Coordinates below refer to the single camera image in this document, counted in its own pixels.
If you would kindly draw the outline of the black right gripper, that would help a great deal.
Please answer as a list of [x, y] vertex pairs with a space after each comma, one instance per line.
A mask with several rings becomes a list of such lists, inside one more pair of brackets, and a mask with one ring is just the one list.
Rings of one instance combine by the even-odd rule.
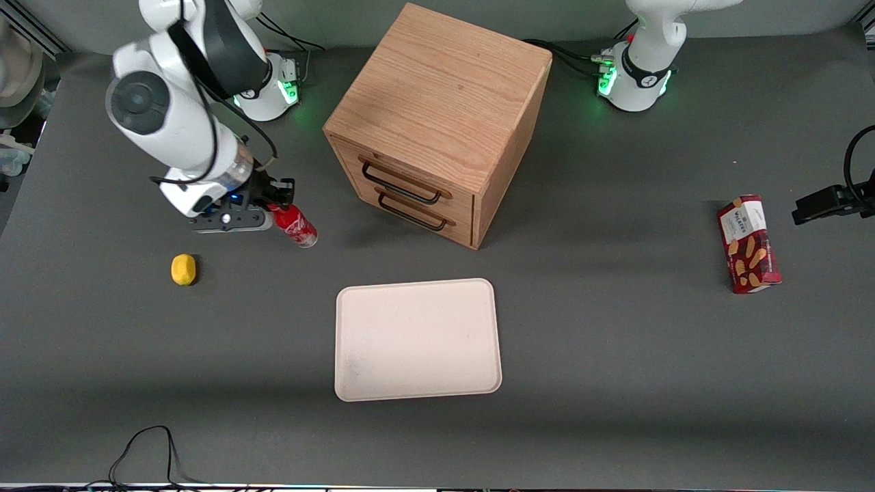
[[237, 195], [243, 197], [244, 205], [255, 205], [271, 214], [274, 208], [288, 210], [294, 202], [296, 180], [273, 178], [266, 171], [253, 171]]

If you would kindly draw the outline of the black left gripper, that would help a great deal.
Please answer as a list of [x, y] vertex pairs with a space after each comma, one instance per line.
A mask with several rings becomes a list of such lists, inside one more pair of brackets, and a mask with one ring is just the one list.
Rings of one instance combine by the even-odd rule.
[[874, 184], [857, 183], [852, 187], [829, 186], [796, 201], [792, 212], [797, 226], [831, 216], [859, 214], [866, 219], [874, 216]]

